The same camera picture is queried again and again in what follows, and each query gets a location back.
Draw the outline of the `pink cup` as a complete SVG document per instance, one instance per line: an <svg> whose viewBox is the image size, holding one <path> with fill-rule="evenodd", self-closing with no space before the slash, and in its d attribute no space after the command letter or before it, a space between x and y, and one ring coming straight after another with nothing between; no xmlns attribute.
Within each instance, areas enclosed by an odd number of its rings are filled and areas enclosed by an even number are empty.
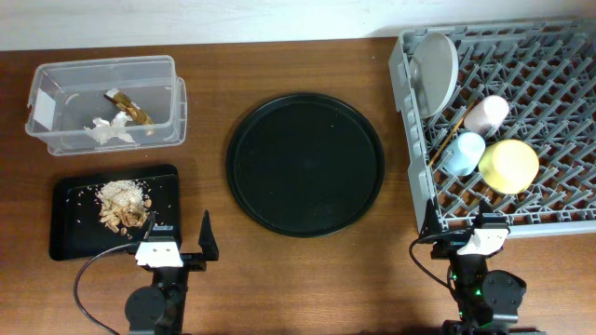
<svg viewBox="0 0 596 335"><path fill-rule="evenodd" d="M464 119L466 129L481 136L493 128L500 127L509 112L508 102L497 95L491 95L471 109Z"/></svg>

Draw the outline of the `grey plate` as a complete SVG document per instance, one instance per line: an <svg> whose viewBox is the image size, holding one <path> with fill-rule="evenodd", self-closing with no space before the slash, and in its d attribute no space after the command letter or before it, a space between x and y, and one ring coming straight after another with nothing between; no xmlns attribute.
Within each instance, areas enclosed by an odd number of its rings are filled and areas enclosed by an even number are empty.
<svg viewBox="0 0 596 335"><path fill-rule="evenodd" d="M442 33L430 33L415 49L410 71L421 118L441 112L452 97L459 61L454 42Z"/></svg>

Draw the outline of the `wooden chopstick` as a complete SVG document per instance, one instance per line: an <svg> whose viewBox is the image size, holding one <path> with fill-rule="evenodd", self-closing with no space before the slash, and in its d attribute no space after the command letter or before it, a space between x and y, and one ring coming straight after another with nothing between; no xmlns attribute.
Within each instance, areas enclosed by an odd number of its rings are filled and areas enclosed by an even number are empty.
<svg viewBox="0 0 596 335"><path fill-rule="evenodd" d="M432 166L437 161L437 159L440 158L442 152L447 147L447 145L449 144L449 142L452 140L452 138L454 137L454 135L457 133L458 129L461 127L461 125L463 124L465 118L467 117L467 115L469 114L469 112L471 111L471 109L474 107L475 104L476 104L475 101L474 102L471 102L469 104L469 106L466 108L465 112L461 115L461 117L454 124L454 127L452 128L451 132L447 135L447 137L445 138L445 140L443 141L443 143L439 147L439 150L432 156L432 158L428 162L427 166L429 168L432 168Z"/></svg>

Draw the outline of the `food scraps and rice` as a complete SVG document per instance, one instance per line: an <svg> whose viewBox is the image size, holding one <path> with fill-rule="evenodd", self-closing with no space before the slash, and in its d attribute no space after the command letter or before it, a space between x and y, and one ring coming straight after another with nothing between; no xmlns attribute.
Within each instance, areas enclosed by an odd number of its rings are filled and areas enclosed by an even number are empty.
<svg viewBox="0 0 596 335"><path fill-rule="evenodd" d="M82 186L66 203L78 226L101 228L131 240L147 226L153 199L144 181L120 180Z"/></svg>

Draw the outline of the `yellow bowl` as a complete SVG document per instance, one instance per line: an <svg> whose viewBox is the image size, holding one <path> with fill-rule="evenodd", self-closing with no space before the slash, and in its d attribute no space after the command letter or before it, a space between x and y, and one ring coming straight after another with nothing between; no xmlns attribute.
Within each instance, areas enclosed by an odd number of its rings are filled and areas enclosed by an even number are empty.
<svg viewBox="0 0 596 335"><path fill-rule="evenodd" d="M500 194L519 194L527 190L539 167L535 150L519 140L502 140L490 145L478 164L483 181Z"/></svg>

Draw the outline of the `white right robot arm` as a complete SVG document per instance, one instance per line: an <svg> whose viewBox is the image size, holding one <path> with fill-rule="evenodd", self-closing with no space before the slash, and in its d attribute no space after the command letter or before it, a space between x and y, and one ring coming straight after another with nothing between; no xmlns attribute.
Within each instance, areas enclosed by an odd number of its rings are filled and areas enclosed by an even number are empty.
<svg viewBox="0 0 596 335"><path fill-rule="evenodd" d="M459 318L443 322L444 334L508 334L519 320L525 281L506 271L491 271L487 265L508 238L506 218L484 201L479 210L468 227L444 230L429 199L419 237L413 242L430 244L431 259L449 262L447 279L439 283L450 291Z"/></svg>

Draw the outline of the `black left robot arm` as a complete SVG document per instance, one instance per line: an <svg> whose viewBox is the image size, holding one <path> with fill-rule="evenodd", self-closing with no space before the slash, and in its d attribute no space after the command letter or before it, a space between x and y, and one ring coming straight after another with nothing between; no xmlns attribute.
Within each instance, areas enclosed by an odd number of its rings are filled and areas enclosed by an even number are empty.
<svg viewBox="0 0 596 335"><path fill-rule="evenodd" d="M204 272L207 263L219 260L219 249L212 232L210 214L203 214L199 252L182 253L180 231L148 218L148 227L135 252L138 266L153 274L152 283L133 291L125 304L130 334L181 334L188 291L188 277Z"/></svg>

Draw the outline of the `gold foil wrapper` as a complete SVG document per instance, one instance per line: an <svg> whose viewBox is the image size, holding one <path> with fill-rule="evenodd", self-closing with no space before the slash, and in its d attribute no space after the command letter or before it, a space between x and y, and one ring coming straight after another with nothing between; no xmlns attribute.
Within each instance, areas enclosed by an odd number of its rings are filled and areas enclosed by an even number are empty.
<svg viewBox="0 0 596 335"><path fill-rule="evenodd" d="M111 122L112 127L123 127L128 121L134 121L142 126L154 124L153 119L147 112L119 89L109 89L103 96L124 114L113 119Z"/></svg>

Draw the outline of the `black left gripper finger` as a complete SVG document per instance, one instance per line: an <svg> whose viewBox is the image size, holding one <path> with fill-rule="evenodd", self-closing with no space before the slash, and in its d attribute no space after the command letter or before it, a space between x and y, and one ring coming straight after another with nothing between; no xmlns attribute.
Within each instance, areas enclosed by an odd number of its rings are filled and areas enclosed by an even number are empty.
<svg viewBox="0 0 596 335"><path fill-rule="evenodd" d="M210 213L205 210L201 222L201 229L198 238L198 244L201 247L201 253L205 261L218 261L219 248L210 223Z"/></svg>
<svg viewBox="0 0 596 335"><path fill-rule="evenodd" d="M154 226L156 225L156 213L154 211L151 211L145 222L147 223L147 227L146 227L143 239L147 240L148 237L150 236Z"/></svg>

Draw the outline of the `white tissue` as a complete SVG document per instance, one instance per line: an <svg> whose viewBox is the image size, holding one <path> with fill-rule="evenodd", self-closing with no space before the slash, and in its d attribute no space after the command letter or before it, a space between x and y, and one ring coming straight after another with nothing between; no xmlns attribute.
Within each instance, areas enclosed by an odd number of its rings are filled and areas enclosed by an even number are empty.
<svg viewBox="0 0 596 335"><path fill-rule="evenodd" d="M84 127L88 135L101 145L104 145L110 139L120 139L126 143L134 143L134 139L125 130L127 122L132 118L125 112L119 112L111 121L100 117L92 120L94 128Z"/></svg>

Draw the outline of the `light blue cup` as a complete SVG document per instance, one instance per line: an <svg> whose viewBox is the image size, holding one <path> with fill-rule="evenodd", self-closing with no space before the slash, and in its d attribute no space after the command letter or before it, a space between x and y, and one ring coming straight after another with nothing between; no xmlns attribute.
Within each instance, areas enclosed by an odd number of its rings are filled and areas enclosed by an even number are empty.
<svg viewBox="0 0 596 335"><path fill-rule="evenodd" d="M445 158L444 170L455 176L467 176L471 174L485 151L483 137L474 132L465 132L453 140L443 152L443 156L451 153Z"/></svg>

